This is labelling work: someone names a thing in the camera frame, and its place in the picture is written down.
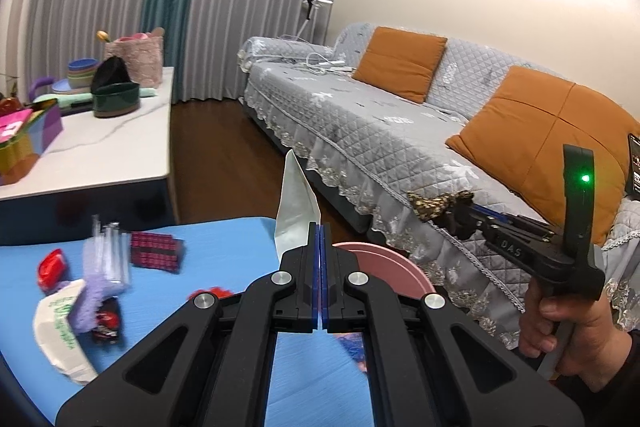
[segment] folded paper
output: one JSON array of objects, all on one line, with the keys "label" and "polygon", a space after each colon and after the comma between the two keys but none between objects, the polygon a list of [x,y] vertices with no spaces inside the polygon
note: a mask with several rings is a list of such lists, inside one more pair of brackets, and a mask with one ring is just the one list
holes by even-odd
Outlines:
[{"label": "folded paper", "polygon": [[275,242],[278,260],[292,248],[306,245],[309,223],[320,223],[320,207],[296,155],[289,150],[282,176]]}]

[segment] sofa armrest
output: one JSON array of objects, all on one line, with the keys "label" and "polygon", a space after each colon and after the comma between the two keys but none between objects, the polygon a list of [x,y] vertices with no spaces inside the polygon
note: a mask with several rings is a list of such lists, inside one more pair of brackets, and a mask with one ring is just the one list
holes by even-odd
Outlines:
[{"label": "sofa armrest", "polygon": [[[312,53],[332,60],[334,49],[303,41],[251,37],[238,51],[238,64],[244,73],[248,73],[256,62],[301,62]],[[314,62],[321,61],[317,55],[314,58]]]}]

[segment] finger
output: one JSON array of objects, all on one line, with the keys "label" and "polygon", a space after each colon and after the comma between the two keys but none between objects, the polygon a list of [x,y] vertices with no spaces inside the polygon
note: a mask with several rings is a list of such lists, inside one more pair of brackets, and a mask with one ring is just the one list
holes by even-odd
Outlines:
[{"label": "finger", "polygon": [[554,332],[553,322],[546,319],[540,318],[540,320],[536,322],[536,327],[538,328],[538,331],[543,335],[551,335],[551,333]]},{"label": "finger", "polygon": [[523,339],[522,336],[518,341],[518,349],[525,357],[529,359],[536,359],[540,356],[540,350],[529,344],[527,342],[527,339]]},{"label": "finger", "polygon": [[571,321],[576,324],[590,323],[601,314],[593,301],[577,295],[542,299],[538,309],[540,315],[550,321]]},{"label": "finger", "polygon": [[538,330],[543,335],[551,335],[554,331],[554,324],[552,321],[549,321],[543,318],[541,315],[536,315],[533,313],[524,312],[519,320],[520,329],[522,329],[523,325],[527,323],[531,328]]},{"label": "finger", "polygon": [[527,288],[526,293],[524,294],[524,307],[528,310],[538,311],[538,305],[540,304],[540,299],[542,299],[542,288],[540,283],[535,277],[532,277],[529,281],[529,287]]},{"label": "finger", "polygon": [[525,339],[531,346],[545,353],[556,349],[558,340],[553,335],[545,335],[534,324],[524,323],[520,329],[520,337]]}]

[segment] pink plate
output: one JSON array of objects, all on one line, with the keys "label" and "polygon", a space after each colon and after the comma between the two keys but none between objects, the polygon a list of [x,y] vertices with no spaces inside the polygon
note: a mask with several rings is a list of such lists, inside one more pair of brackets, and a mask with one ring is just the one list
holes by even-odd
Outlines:
[{"label": "pink plate", "polygon": [[419,299],[435,292],[420,268],[388,248],[370,243],[337,243],[334,247],[356,254],[363,272],[385,280],[400,295]]},{"label": "pink plate", "polygon": [[29,120],[32,112],[32,109],[23,109],[0,117],[0,143],[11,140]]}]

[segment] wooden floor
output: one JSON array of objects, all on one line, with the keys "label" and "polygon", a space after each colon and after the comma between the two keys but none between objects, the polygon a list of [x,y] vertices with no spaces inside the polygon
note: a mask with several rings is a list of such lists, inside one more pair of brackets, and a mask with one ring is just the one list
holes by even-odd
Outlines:
[{"label": "wooden floor", "polygon": [[[181,223],[276,217],[284,156],[237,100],[178,103],[171,122]],[[365,241],[320,194],[316,196],[334,243]]]}]

